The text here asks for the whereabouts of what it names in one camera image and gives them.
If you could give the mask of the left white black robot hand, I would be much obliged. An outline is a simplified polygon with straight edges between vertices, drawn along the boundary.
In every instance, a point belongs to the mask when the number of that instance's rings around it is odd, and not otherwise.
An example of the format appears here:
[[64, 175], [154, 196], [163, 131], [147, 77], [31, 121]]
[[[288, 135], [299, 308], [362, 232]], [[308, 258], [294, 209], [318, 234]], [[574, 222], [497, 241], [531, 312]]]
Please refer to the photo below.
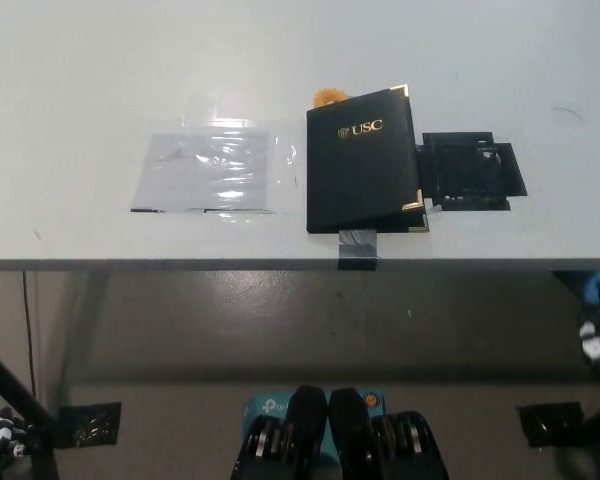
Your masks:
[[0, 409], [0, 447], [5, 447], [7, 459], [15, 460], [32, 453], [32, 432], [33, 426], [15, 415], [10, 407]]

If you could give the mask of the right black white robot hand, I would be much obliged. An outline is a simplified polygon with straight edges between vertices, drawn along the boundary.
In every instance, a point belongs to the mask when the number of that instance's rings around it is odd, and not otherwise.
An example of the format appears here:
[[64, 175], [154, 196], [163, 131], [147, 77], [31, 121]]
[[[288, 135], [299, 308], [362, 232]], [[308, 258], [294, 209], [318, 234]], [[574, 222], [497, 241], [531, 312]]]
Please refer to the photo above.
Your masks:
[[591, 362], [600, 361], [600, 322], [585, 321], [579, 329], [582, 351]]

